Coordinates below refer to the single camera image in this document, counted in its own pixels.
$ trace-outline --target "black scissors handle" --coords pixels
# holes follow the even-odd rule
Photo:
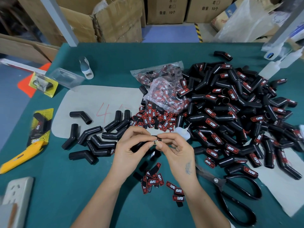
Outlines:
[[[226,213],[229,215],[229,217],[236,222],[237,224],[241,225],[241,226],[253,226],[256,223],[256,215],[254,214],[254,212],[245,204],[239,202],[237,199],[231,197],[230,195],[228,195],[227,193],[225,193],[224,191],[220,191],[220,189],[218,188],[217,190],[219,199],[221,201],[221,203],[223,204],[224,210],[226,211]],[[238,220],[229,210],[225,199],[228,199],[230,201],[232,201],[233,203],[235,203],[237,206],[241,207],[247,214],[248,220],[246,222],[242,222],[240,220]]]
[[[250,194],[249,192],[247,192],[246,190],[244,190],[242,187],[240,187],[238,184],[236,184],[233,181],[231,181],[231,179],[238,178],[238,177],[247,179],[248,181],[250,181],[253,184],[253,187],[254,187],[253,191],[255,192],[255,195]],[[248,176],[245,176],[245,175],[242,175],[242,174],[226,175],[226,176],[224,176],[224,178],[226,179],[226,183],[232,185],[234,188],[236,188],[237,190],[239,190],[243,194],[247,195],[249,198],[254,199],[254,200],[258,200],[258,199],[260,199],[262,197],[261,188],[256,183],[256,181],[253,180],[252,178],[250,178]]]

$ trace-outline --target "person's right hand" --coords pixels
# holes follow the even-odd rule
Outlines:
[[[167,157],[171,172],[180,187],[185,193],[195,188],[199,182],[196,176],[192,146],[177,133],[162,133],[157,137],[162,141],[156,141],[156,149],[162,151]]]

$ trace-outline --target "open cardboard box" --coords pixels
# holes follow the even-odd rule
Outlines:
[[[79,42],[141,42],[142,0],[56,0]]]

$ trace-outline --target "metal post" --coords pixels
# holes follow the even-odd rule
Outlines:
[[[51,18],[54,20],[56,26],[62,33],[63,37],[70,45],[70,47],[76,47],[78,45],[78,39],[76,38],[71,26],[65,19],[62,11],[60,10],[56,0],[40,0]]]
[[[267,43],[272,47],[285,42],[290,34],[297,28],[297,26],[304,19],[304,1],[291,13],[286,22],[279,28],[279,30],[273,35],[273,37]]]

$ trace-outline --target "white paper sheet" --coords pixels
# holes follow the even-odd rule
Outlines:
[[[124,114],[128,109],[131,111],[131,116],[135,115],[139,111],[142,97],[142,92],[138,88],[77,86],[64,96],[53,119],[51,131],[56,137],[69,138],[73,123],[79,125],[80,134],[89,128],[104,127],[114,120],[116,110]],[[69,115],[71,111],[84,111],[93,122],[86,125],[81,118],[71,118]],[[152,135],[162,133],[154,128],[148,128],[148,131]]]
[[[297,152],[292,148],[284,149],[284,152],[289,165],[304,176],[304,162],[298,156]],[[276,160],[274,169],[269,169],[264,166],[253,168],[249,162],[247,164],[249,168],[259,173],[259,179],[268,187],[289,217],[292,217],[304,205],[304,178],[294,180],[279,168]]]

